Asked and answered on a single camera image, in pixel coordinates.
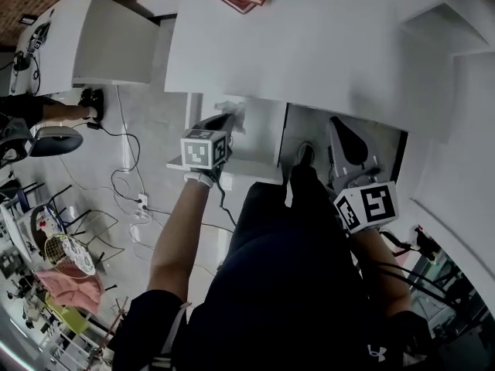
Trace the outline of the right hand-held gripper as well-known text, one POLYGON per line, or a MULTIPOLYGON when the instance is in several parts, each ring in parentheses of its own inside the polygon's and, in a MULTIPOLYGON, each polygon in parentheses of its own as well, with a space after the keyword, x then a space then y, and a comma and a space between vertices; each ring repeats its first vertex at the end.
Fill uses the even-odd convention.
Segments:
POLYGON ((380 182, 379 152, 373 137, 357 121, 332 116, 329 139, 336 177, 349 175, 333 205, 348 233, 378 229, 398 218, 395 182, 380 182))

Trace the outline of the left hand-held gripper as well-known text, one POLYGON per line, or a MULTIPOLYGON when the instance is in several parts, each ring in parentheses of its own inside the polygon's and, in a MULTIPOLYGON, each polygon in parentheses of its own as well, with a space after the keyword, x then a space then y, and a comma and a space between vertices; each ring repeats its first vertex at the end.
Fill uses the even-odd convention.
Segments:
POLYGON ((230 136, 236 120, 235 114, 218 114, 185 131, 180 139, 183 166, 210 171, 226 163, 231 155, 230 136))

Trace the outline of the clear plastic bag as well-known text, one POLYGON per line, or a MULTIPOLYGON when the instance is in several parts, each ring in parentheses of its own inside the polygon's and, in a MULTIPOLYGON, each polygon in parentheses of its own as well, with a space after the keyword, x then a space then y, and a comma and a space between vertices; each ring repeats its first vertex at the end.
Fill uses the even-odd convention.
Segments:
POLYGON ((214 109, 220 111, 222 114, 235 114, 236 115, 236 125, 233 132, 245 134, 246 130, 244 128, 245 113, 247 110, 247 105, 244 102, 234 103, 233 101, 226 100, 221 103, 216 103, 214 109))

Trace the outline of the person's left forearm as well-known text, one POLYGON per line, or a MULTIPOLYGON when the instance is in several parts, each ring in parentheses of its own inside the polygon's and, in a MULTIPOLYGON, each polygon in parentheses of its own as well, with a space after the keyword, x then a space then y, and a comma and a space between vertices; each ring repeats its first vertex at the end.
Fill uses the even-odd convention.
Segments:
POLYGON ((168 291, 187 300, 209 192, 201 182, 186 182, 155 245, 148 290, 168 291))

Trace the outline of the person's right forearm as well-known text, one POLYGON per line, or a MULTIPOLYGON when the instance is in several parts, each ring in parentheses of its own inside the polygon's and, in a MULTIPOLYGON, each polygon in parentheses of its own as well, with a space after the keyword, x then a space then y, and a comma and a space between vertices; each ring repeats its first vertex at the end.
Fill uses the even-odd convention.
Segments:
POLYGON ((362 270, 374 307, 385 317, 411 310, 411 292, 388 245, 376 229, 350 235, 350 248, 362 270))

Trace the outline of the person's grey shoe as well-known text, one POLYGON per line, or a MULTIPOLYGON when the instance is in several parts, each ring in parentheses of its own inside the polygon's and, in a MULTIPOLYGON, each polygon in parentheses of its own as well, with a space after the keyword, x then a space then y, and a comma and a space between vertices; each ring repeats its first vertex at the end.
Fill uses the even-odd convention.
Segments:
POLYGON ((296 165, 312 166, 315 160, 314 147, 310 142, 303 142, 297 151, 296 165))

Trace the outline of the person's dark trousers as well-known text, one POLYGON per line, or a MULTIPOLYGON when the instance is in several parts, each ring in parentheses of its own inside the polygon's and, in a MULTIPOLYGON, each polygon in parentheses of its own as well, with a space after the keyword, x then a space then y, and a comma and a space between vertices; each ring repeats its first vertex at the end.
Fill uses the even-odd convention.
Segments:
POLYGON ((329 193, 309 162, 301 161, 294 165, 289 182, 293 211, 304 214, 324 214, 333 211, 329 193))

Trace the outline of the white wristband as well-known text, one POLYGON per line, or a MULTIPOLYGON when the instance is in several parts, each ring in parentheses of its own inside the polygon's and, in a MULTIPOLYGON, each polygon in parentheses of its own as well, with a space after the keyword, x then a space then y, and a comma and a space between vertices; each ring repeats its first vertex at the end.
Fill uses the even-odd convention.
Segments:
POLYGON ((189 180, 195 180, 202 183, 208 188, 212 188, 215 181, 205 172, 189 171, 184 174, 184 180, 188 182, 189 180))

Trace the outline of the white shelf unit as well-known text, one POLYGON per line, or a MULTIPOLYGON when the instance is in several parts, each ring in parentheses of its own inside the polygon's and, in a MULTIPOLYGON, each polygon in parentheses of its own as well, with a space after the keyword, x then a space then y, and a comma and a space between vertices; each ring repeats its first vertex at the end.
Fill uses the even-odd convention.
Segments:
POLYGON ((454 108, 454 61, 495 53, 495 0, 395 0, 398 127, 445 141, 454 108))

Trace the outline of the grey office chair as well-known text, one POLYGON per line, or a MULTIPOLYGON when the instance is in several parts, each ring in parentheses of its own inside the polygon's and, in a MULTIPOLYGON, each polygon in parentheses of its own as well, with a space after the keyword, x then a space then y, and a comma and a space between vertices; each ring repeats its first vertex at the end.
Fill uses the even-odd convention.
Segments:
POLYGON ((59 156, 77 150, 83 143, 82 135, 65 126, 40 128, 30 141, 28 156, 33 158, 59 156))

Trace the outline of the white curved desk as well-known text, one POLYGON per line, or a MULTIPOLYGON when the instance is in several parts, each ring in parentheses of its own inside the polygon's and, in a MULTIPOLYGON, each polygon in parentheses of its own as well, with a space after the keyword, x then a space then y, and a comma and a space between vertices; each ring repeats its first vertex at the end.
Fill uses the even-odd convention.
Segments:
POLYGON ((75 85, 148 83, 159 26, 112 0, 60 0, 24 30, 26 51, 37 27, 46 41, 27 70, 12 73, 9 93, 48 95, 75 85))

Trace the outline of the spare grey gripper set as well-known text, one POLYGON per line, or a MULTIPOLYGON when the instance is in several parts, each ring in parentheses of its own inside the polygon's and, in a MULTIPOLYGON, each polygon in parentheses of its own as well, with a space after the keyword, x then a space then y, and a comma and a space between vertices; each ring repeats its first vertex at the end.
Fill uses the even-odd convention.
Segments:
POLYGON ((27 53, 34 53, 45 43, 49 30, 50 22, 45 22, 34 30, 28 42, 27 53))

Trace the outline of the pink cloth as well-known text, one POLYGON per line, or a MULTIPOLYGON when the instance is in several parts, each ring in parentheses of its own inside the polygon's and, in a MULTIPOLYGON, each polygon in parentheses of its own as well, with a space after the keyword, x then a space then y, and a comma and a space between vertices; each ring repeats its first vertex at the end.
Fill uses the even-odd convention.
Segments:
POLYGON ((76 279, 53 268, 37 271, 36 276, 56 305, 69 305, 97 313, 104 293, 98 276, 76 279))

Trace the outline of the yellow-green chair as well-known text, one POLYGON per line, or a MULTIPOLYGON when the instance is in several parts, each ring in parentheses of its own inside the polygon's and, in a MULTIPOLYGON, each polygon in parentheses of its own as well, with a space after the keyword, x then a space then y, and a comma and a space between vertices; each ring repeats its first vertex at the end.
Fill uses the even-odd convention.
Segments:
POLYGON ((79 313, 77 308, 57 305, 50 294, 46 294, 45 303, 46 306, 76 335, 80 335, 88 329, 88 320, 79 313))

